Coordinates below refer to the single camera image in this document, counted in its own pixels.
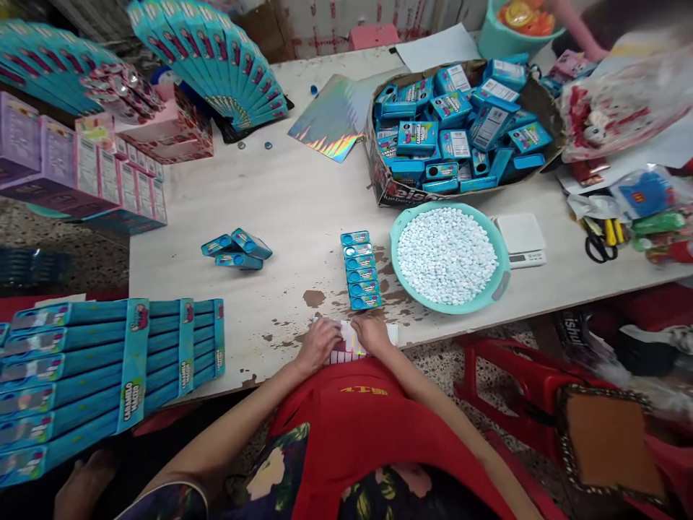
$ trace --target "white mint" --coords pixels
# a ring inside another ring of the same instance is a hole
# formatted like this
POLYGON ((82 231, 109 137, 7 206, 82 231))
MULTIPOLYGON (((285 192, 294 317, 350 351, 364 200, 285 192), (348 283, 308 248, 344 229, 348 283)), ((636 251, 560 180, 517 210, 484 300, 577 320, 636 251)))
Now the white mint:
POLYGON ((486 230, 454 208, 417 215, 399 237, 397 256, 409 285, 428 300, 446 305, 473 300, 498 267, 486 230))

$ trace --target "white table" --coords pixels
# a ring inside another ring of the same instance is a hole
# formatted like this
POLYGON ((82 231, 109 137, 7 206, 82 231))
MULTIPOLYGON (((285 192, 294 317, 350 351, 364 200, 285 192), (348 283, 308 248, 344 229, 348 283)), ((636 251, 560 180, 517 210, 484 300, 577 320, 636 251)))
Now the white table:
POLYGON ((240 150, 215 139, 215 156, 171 168, 165 182, 168 226, 133 237, 130 296, 151 300, 224 298, 226 374, 188 398, 254 386, 298 353, 309 320, 352 314, 339 235, 366 229, 378 248, 383 313, 410 347, 517 321, 693 274, 693 266, 658 269, 631 248, 616 261, 592 262, 585 233, 568 217, 552 174, 465 202, 486 215, 533 212, 546 240, 545 266, 513 271, 503 299, 466 316, 434 313, 414 302, 393 274, 389 230, 400 211, 375 203, 362 144, 344 164, 287 136, 311 101, 310 86, 332 74, 362 79, 401 66, 385 48, 274 67, 296 104, 291 118, 257 131, 240 150), (264 143, 273 144, 265 150, 264 143), (258 272, 216 267, 200 246, 236 227, 262 238, 274 255, 258 272))

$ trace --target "digital scale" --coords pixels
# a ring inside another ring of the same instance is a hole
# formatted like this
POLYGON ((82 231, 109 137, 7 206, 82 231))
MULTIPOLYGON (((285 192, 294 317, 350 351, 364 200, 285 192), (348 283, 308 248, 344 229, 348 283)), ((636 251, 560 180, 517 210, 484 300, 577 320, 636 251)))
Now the digital scale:
POLYGON ((546 243, 534 213, 501 215, 491 219, 503 235, 511 269, 546 263, 546 243))

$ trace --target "hand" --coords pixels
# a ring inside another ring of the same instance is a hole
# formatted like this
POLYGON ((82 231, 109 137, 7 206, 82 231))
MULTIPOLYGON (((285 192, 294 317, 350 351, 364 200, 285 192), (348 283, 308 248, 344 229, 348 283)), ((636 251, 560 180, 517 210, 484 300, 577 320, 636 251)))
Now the hand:
POLYGON ((363 314, 352 320, 352 328, 356 331, 361 345, 377 358, 394 348, 390 343, 388 327, 382 318, 363 314))
POLYGON ((343 341, 341 324, 327 318, 320 318, 308 327, 303 346, 293 363, 304 377, 308 378, 319 371, 337 343, 343 341))

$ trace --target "woman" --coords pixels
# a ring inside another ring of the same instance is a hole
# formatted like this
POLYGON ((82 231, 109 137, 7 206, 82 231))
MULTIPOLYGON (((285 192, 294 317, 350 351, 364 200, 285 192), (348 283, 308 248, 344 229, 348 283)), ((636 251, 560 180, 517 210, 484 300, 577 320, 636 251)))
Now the woman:
POLYGON ((374 358, 324 368, 341 332, 317 320, 296 359, 193 439, 119 518, 540 519, 462 411, 390 343, 383 321, 360 316, 352 326, 374 358), (277 407, 240 495, 212 508, 231 461, 277 407))

